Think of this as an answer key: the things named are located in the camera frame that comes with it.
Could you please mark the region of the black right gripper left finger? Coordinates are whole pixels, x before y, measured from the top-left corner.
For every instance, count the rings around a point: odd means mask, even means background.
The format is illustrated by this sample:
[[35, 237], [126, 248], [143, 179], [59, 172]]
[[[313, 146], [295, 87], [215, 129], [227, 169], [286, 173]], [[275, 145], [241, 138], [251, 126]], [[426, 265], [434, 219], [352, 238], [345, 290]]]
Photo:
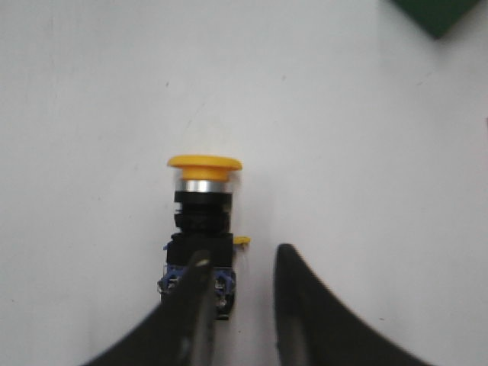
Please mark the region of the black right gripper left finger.
[[90, 365], [210, 365], [215, 336], [210, 253], [194, 253], [175, 289]]

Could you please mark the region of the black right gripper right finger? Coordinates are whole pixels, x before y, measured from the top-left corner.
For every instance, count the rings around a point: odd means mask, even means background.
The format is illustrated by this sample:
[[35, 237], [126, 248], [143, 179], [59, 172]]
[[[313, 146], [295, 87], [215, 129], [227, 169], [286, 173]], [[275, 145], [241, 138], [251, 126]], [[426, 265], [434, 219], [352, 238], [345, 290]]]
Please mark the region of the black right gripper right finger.
[[282, 365], [421, 365], [321, 282], [291, 244], [277, 247], [274, 318]]

